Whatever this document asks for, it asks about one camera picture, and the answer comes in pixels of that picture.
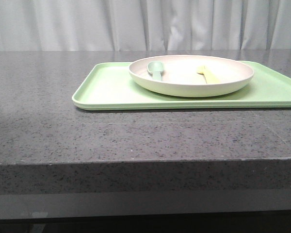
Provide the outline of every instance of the speckled stone surface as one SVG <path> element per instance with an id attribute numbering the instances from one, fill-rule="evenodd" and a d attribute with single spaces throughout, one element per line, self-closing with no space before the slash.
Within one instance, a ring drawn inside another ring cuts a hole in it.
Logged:
<path id="1" fill-rule="evenodd" d="M 291 109 L 88 112 L 93 66 L 165 54 L 259 62 L 291 77 L 291 50 L 0 52 L 0 194 L 291 186 Z"/>

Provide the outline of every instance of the spoon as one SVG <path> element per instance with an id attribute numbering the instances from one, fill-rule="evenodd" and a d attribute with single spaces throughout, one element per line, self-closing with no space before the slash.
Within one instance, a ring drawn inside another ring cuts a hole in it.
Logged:
<path id="1" fill-rule="evenodd" d="M 207 84 L 220 83 L 220 80 L 207 68 L 207 66 L 199 66 L 197 68 L 197 73 L 204 75 Z"/>
<path id="2" fill-rule="evenodd" d="M 164 64 L 160 61 L 152 61 L 147 65 L 147 71 L 152 75 L 153 80 L 162 81 Z"/>

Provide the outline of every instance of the white curtain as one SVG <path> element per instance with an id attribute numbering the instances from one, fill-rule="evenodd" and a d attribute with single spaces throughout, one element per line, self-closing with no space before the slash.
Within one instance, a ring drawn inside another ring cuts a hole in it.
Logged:
<path id="1" fill-rule="evenodd" d="M 0 0 L 0 51 L 291 49 L 291 0 Z"/>

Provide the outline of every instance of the tray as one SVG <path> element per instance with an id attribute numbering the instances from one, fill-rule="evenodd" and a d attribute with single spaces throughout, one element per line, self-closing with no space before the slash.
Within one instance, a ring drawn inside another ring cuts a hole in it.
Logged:
<path id="1" fill-rule="evenodd" d="M 256 62 L 255 75 L 239 91 L 217 97 L 184 98 L 151 92 L 129 75 L 130 62 L 97 64 L 72 96 L 84 110 L 291 107 L 291 78 Z"/>

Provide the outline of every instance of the plate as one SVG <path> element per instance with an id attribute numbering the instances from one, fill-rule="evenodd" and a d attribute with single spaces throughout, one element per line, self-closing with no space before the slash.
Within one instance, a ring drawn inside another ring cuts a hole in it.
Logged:
<path id="1" fill-rule="evenodd" d="M 147 71 L 151 61 L 164 63 L 162 81 L 153 80 Z M 204 75 L 196 72 L 205 65 L 220 80 L 207 84 Z M 212 97 L 232 93 L 245 87 L 254 76 L 254 70 L 239 61 L 200 55 L 165 55 L 148 57 L 129 66 L 132 79 L 145 89 L 179 97 Z"/>

